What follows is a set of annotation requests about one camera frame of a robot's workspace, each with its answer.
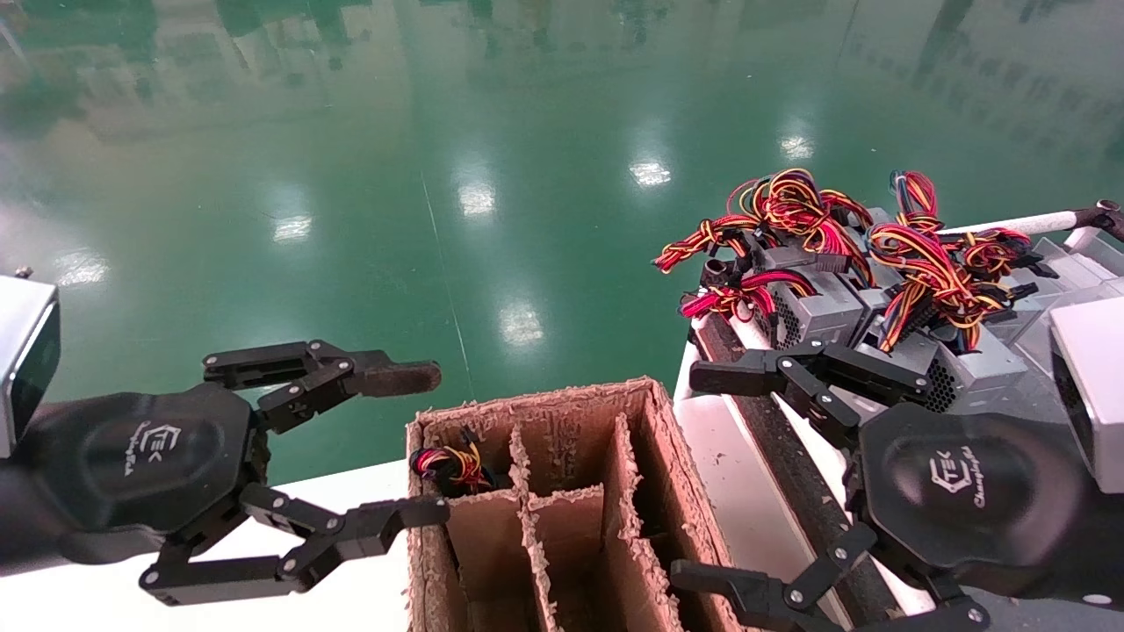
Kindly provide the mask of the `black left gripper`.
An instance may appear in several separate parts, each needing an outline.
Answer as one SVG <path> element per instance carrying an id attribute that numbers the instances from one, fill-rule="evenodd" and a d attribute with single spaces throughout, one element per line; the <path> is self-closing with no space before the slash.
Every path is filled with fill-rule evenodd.
<path id="1" fill-rule="evenodd" d="M 45 511 L 87 535 L 169 535 L 138 579 L 166 607 L 312 592 L 341 565 L 386 556 L 406 529 L 448 521 L 441 496 L 334 513 L 260 485 L 266 435 L 259 421 L 283 435 L 354 397 L 434 391 L 442 380 L 435 361 L 395 363 L 382 349 L 292 341 L 205 356 L 203 380 L 182 392 L 112 392 L 40 409 L 19 444 L 21 515 Z M 256 412 L 232 392 L 264 387 Z M 284 556 L 193 559 L 247 520 L 300 542 Z"/>

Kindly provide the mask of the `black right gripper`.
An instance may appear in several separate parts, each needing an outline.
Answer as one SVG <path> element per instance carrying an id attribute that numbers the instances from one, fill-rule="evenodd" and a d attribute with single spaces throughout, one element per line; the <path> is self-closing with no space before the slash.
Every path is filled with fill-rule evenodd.
<path id="1" fill-rule="evenodd" d="M 839 631 L 818 602 L 865 557 L 919 587 L 930 578 L 1016 599 L 1079 599 L 1091 583 L 1084 525 L 1091 478 L 1071 431 L 1004 413 L 861 416 L 831 388 L 891 407 L 924 403 L 930 380 L 847 345 L 747 349 L 735 363 L 697 361 L 694 391 L 740 397 L 780 392 L 836 449 L 856 449 L 864 523 L 789 584 L 762 572 L 685 559 L 672 585 L 714 593 L 743 628 Z M 986 608 L 955 583 L 930 580 L 935 608 L 872 621 L 860 631 L 986 631 Z"/>

